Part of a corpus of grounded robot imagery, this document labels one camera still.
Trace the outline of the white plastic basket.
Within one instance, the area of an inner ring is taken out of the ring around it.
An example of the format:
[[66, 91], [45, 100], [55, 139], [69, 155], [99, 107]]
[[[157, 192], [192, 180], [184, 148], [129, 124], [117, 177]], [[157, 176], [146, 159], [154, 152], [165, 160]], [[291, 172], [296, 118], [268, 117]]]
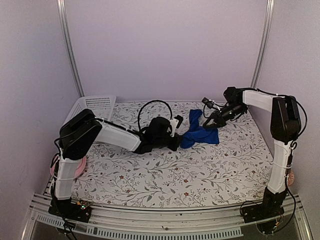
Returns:
[[66, 124], [84, 109], [91, 110], [98, 118], [104, 118], [107, 121], [110, 121], [116, 99], [117, 97], [115, 95], [91, 95], [80, 97], [72, 106], [63, 124]]

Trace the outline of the blue towel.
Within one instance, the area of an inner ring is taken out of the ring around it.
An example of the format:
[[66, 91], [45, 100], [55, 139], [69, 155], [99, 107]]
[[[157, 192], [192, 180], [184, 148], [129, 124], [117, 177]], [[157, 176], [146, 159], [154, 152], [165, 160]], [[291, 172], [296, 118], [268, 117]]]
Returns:
[[204, 128], [200, 126], [199, 119], [203, 115], [200, 109], [191, 109], [189, 111], [189, 129], [182, 135], [180, 147], [183, 149], [191, 148], [195, 143], [205, 143], [218, 145], [219, 132], [216, 127]]

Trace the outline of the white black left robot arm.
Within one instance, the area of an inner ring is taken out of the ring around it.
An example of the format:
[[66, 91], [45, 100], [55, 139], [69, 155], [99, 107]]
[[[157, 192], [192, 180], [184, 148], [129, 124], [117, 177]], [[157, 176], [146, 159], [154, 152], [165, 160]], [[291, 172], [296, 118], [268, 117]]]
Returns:
[[71, 199], [76, 169], [93, 144], [116, 146], [138, 155], [157, 148], [176, 151], [182, 140], [176, 130], [182, 122], [180, 115], [171, 116], [170, 119], [157, 116], [148, 126], [130, 130], [97, 117], [88, 108], [82, 110], [60, 128], [59, 137], [54, 140], [58, 148], [51, 165], [54, 168], [53, 196], [57, 199], [55, 209], [63, 217], [70, 217], [74, 213], [74, 205], [68, 200]]

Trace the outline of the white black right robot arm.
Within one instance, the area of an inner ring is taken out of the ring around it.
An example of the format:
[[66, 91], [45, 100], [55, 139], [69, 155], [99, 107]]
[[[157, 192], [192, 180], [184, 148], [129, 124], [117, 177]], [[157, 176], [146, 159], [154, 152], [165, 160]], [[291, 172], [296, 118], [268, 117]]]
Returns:
[[254, 88], [228, 87], [223, 96], [226, 104], [215, 110], [204, 122], [204, 128], [222, 128], [227, 121], [245, 114], [249, 107], [256, 107], [271, 114], [270, 134], [274, 142], [274, 157], [269, 182], [261, 204], [245, 206], [241, 214], [245, 218], [269, 218], [284, 213], [282, 204], [289, 192], [288, 178], [292, 167], [297, 139], [306, 128], [301, 123], [300, 103], [294, 96], [268, 93]]

